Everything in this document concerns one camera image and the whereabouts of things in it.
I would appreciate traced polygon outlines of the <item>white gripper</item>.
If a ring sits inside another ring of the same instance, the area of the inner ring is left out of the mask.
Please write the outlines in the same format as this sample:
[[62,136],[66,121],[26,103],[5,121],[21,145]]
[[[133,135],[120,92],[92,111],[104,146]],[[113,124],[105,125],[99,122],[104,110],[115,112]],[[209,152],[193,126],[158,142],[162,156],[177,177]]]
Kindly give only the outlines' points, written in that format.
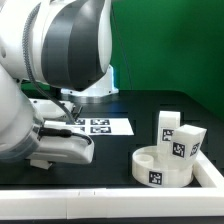
[[[78,119],[82,109],[83,106],[75,107],[74,119]],[[40,146],[29,156],[29,159],[72,164],[92,162],[94,142],[81,128],[56,121],[46,121],[44,127],[49,131],[69,130],[69,136],[43,136],[40,139]]]

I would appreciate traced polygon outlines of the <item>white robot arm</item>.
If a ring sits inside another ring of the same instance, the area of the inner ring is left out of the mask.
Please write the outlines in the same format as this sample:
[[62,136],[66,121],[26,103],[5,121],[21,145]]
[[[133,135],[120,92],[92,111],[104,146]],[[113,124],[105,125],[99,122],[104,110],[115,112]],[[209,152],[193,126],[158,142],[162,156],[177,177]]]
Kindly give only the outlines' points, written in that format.
[[94,142],[68,124],[48,128],[21,91],[28,80],[83,91],[107,72],[111,0],[0,0],[0,161],[92,161]]

